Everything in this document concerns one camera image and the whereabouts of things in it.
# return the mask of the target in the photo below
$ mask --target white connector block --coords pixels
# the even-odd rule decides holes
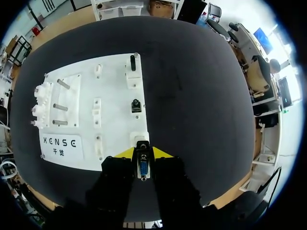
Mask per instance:
[[[126,80],[128,89],[139,89],[143,87],[141,56],[135,57],[136,70],[132,71],[130,58],[126,62]]]
[[[34,97],[36,97],[37,104],[32,108],[32,115],[36,116],[34,126],[39,129],[50,126],[49,114],[52,88],[53,83],[44,82],[38,85],[34,91]]]

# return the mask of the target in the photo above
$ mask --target monitor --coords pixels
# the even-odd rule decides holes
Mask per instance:
[[[256,30],[254,36],[260,42],[260,45],[263,47],[266,54],[269,54],[273,50],[272,44],[261,28]]]

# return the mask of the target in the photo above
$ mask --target wooden table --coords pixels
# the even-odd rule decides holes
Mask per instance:
[[[59,19],[52,25],[47,26],[41,33],[35,37],[31,43],[32,45],[32,52],[38,49],[41,45],[46,43],[47,41],[53,39],[54,37],[68,31],[74,29],[76,27],[95,22],[95,17],[92,12],[92,7],[86,7],[76,12],[72,12],[69,15]],[[212,204],[216,204],[218,208],[223,207],[224,205],[228,204],[233,199],[237,198],[242,192],[239,191],[239,187],[249,178],[250,172],[242,178],[242,180],[237,183],[233,188],[227,191],[221,197],[212,201]],[[40,199],[45,205],[46,200],[43,199],[41,196],[37,195],[37,198]],[[50,204],[47,205],[50,208],[53,208],[55,205],[52,201]]]

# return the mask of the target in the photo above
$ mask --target window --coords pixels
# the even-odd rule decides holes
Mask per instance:
[[[302,98],[301,88],[295,75],[295,69],[288,65],[279,72],[280,79],[286,77],[291,95],[291,100],[298,101]]]
[[[293,48],[290,44],[284,45],[285,42],[283,42],[282,38],[280,37],[281,33],[286,33],[285,31],[276,30],[276,32],[278,33],[275,33],[274,31],[275,30],[273,30],[273,32],[268,36],[268,39],[274,48],[273,51],[268,54],[268,59],[276,59],[280,64],[283,64],[289,61]],[[282,70],[279,72],[279,79],[284,77],[287,78],[289,92],[291,95],[291,100],[293,102],[301,100],[302,98],[300,83],[297,81],[296,77],[297,74],[297,69],[294,68],[292,65],[284,66],[284,68],[282,65]]]

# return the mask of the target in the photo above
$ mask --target black cable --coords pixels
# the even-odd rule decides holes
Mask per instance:
[[[279,170],[279,173],[278,173],[278,177],[277,177],[277,180],[276,180],[276,184],[275,184],[275,186],[274,186],[273,192],[272,192],[271,197],[270,197],[270,199],[269,199],[269,202],[268,202],[268,206],[267,206],[266,211],[269,209],[269,206],[270,206],[271,200],[272,200],[272,198],[273,198],[273,195],[274,195],[275,189],[276,189],[277,184],[278,184],[278,181],[279,181],[280,174],[281,174],[281,172],[282,172],[282,167],[281,167],[281,166],[280,166],[280,167],[278,167],[278,168],[276,169],[276,171],[278,171],[278,170]]]

